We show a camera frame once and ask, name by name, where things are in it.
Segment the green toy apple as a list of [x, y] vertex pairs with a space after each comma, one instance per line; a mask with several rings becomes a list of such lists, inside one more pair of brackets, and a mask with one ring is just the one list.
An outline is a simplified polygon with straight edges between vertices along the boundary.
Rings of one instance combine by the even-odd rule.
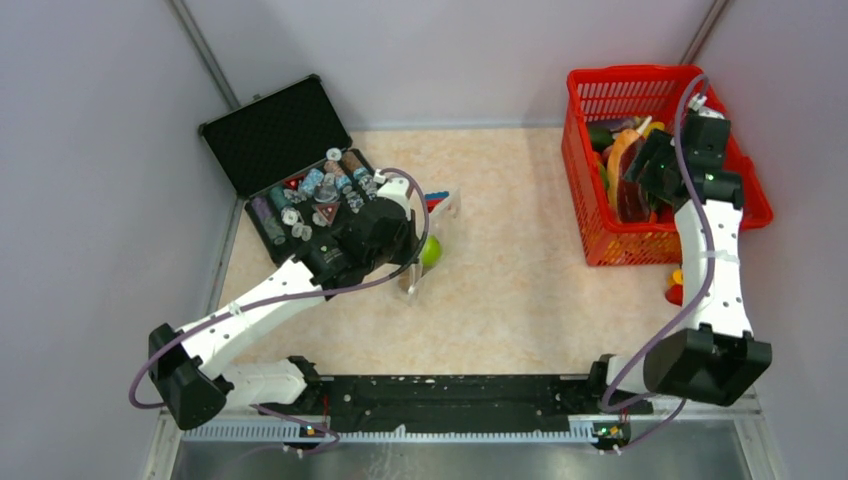
[[443, 255], [442, 244], [435, 235], [429, 235], [420, 252], [420, 262], [425, 268], [436, 266]]

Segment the clear zip top bag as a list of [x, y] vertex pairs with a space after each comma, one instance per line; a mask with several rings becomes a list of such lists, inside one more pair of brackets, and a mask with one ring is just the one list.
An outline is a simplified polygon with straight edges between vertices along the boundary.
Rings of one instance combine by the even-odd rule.
[[417, 300], [433, 273], [458, 245], [462, 200], [461, 190], [434, 191], [425, 194], [429, 229], [418, 261], [397, 277], [399, 293], [407, 303]]

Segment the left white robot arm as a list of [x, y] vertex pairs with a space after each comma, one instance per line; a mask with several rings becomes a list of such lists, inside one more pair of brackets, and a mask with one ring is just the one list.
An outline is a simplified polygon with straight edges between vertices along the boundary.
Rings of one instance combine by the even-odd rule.
[[265, 280], [218, 311], [179, 328], [163, 324], [148, 337], [148, 359], [132, 383], [131, 404], [148, 376], [160, 407], [183, 431], [198, 428], [226, 409], [288, 405], [308, 413], [319, 404], [320, 386], [300, 361], [238, 367], [244, 350], [297, 314], [338, 295], [374, 286], [365, 278], [385, 264], [402, 273], [416, 262], [426, 234], [416, 230], [411, 197], [423, 194], [405, 172], [376, 174], [375, 199], [319, 233]]

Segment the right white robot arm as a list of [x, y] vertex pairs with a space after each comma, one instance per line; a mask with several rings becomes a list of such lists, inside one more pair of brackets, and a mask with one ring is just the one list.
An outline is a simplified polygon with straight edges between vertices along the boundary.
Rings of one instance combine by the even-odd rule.
[[606, 373], [586, 385], [589, 404], [612, 412], [627, 394], [650, 394], [727, 407], [772, 362], [755, 339], [740, 280], [738, 236], [745, 196], [740, 174], [725, 169], [730, 122], [709, 107], [686, 110], [682, 131], [654, 131], [629, 173], [659, 186], [674, 207], [682, 251], [680, 320], [631, 361], [604, 355]]

